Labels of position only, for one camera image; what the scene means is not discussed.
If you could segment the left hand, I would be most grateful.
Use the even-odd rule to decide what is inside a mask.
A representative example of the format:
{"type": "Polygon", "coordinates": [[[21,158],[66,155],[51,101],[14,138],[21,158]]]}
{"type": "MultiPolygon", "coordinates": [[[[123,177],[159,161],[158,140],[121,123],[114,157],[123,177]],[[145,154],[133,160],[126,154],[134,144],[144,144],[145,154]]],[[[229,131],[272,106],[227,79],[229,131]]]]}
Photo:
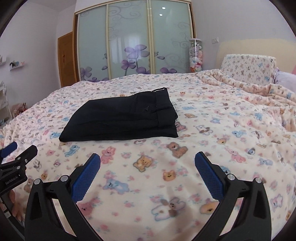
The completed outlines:
{"type": "Polygon", "coordinates": [[[23,221],[23,208],[19,202],[16,201],[16,193],[12,189],[8,193],[1,196],[1,210],[4,212],[7,210],[4,204],[4,199],[8,200],[8,203],[12,204],[11,214],[18,221],[23,221]]]}

